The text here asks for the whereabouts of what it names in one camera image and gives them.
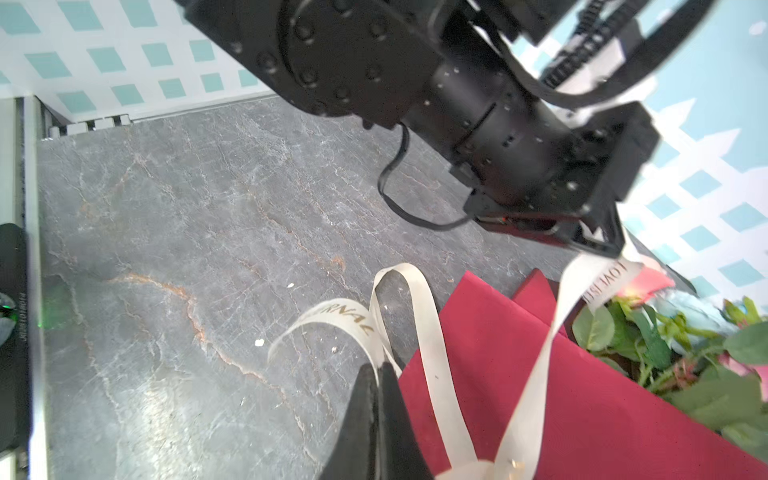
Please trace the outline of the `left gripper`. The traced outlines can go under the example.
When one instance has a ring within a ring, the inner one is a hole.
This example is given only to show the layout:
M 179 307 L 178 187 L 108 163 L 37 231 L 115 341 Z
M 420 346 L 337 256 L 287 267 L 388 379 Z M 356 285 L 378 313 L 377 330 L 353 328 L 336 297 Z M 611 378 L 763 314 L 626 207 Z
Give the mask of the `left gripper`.
M 617 211 L 660 136 L 638 102 L 569 127 L 496 64 L 444 62 L 403 118 L 471 188 L 482 228 L 616 258 Z

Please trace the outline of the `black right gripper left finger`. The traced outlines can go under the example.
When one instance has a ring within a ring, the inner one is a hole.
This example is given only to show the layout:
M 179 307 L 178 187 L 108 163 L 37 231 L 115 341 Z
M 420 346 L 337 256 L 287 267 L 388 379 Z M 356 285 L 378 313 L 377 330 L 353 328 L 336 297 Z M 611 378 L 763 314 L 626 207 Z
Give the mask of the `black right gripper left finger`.
M 377 399 L 375 370 L 360 368 L 334 448 L 320 480 L 374 479 L 377 451 Z

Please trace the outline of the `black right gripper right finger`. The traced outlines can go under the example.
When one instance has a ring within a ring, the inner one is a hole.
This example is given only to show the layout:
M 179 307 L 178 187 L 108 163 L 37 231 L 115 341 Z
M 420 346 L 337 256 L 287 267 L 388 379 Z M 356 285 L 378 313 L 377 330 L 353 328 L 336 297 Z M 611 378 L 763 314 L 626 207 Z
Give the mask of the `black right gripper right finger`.
M 377 461 L 380 479 L 433 480 L 416 441 L 391 363 L 378 369 Z

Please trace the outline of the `cream ribbon strip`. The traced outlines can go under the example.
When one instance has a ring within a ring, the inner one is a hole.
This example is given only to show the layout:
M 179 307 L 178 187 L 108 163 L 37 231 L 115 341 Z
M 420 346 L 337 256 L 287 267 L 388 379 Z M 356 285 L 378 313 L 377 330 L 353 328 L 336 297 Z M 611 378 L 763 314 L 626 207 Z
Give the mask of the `cream ribbon strip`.
M 586 299 L 586 306 L 594 310 L 639 275 L 644 268 L 643 258 L 627 240 L 615 260 L 582 253 L 568 264 L 562 274 L 548 331 L 541 346 L 534 347 L 535 363 L 524 377 L 524 388 L 492 462 L 479 460 L 476 455 L 455 389 L 454 373 L 458 372 L 458 367 L 450 364 L 447 337 L 426 277 L 412 264 L 401 263 L 380 270 L 374 278 L 369 307 L 350 299 L 336 298 L 307 310 L 270 346 L 268 359 L 274 355 L 279 342 L 299 327 L 311 323 L 329 324 L 346 332 L 364 350 L 374 370 L 378 393 L 384 393 L 384 367 L 392 367 L 390 370 L 398 378 L 402 369 L 394 364 L 394 353 L 375 289 L 387 273 L 397 272 L 409 287 L 429 400 L 451 462 L 452 469 L 438 478 L 461 479 L 461 474 L 467 474 L 474 475 L 472 479 L 533 479 L 541 457 L 549 365 L 555 337 L 580 299 Z M 605 284 L 603 293 L 598 294 L 597 287 L 601 286 L 604 274 L 609 273 L 616 273 L 617 279 Z

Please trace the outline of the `pink orange fake rose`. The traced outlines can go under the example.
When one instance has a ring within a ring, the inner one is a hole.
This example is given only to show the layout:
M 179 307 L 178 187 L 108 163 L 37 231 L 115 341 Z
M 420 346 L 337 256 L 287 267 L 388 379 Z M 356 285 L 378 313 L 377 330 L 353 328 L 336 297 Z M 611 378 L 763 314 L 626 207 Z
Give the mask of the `pink orange fake rose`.
M 642 305 L 656 293 L 675 286 L 674 280 L 657 260 L 643 256 L 642 262 L 640 273 L 617 294 L 618 298 L 627 300 L 632 306 Z

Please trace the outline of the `dark red wrapping paper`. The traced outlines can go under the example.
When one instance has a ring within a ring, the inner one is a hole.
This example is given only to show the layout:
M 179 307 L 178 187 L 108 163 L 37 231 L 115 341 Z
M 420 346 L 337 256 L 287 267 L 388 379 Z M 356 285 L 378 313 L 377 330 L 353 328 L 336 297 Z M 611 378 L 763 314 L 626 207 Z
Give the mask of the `dark red wrapping paper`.
M 524 377 L 548 331 L 555 295 L 540 271 L 511 297 L 466 274 L 440 321 L 456 393 L 479 460 L 496 457 Z M 760 461 L 580 347 L 553 345 L 541 479 L 763 479 Z

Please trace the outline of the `light blue fake flower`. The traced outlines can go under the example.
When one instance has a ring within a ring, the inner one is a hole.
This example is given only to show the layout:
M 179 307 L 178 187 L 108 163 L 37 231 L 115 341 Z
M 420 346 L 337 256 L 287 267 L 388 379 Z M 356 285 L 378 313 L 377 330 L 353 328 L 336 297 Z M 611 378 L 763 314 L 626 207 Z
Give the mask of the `light blue fake flower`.
M 728 353 L 767 365 L 767 318 L 744 297 L 722 308 L 674 289 L 632 306 L 615 297 L 583 307 L 572 324 L 576 343 L 746 453 L 767 459 L 767 402 L 756 374 L 723 367 Z

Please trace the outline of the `small pink fake rose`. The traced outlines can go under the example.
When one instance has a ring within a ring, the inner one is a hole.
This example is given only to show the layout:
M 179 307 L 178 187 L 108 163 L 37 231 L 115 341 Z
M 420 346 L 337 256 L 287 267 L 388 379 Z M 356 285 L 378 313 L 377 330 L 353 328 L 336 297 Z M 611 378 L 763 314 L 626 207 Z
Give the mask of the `small pink fake rose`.
M 768 401 L 768 366 L 767 365 L 745 365 L 733 359 L 728 353 L 723 353 L 718 357 L 718 362 L 727 370 L 741 376 L 756 374 L 760 380 L 761 398 L 764 403 Z

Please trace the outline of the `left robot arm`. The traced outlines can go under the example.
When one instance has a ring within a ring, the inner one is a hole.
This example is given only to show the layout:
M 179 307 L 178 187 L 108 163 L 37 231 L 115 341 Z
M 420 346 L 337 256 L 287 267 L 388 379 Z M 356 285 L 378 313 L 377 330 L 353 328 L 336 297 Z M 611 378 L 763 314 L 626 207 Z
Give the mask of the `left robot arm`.
M 469 188 L 464 221 L 607 258 L 625 244 L 617 205 L 660 136 L 618 98 L 663 65 L 712 10 L 686 1 L 650 35 L 641 1 L 590 1 L 539 75 L 511 52 L 541 42 L 568 1 L 184 1 L 183 15 L 294 107 L 419 136 Z M 624 33 L 620 65 L 567 81 Z

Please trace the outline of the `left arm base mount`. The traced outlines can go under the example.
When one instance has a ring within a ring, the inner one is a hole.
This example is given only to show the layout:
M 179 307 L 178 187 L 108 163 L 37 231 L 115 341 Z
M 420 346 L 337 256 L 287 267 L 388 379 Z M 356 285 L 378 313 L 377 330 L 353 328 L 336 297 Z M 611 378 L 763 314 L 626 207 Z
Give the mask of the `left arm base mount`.
M 31 432 L 25 231 L 1 226 L 1 450 L 25 447 Z

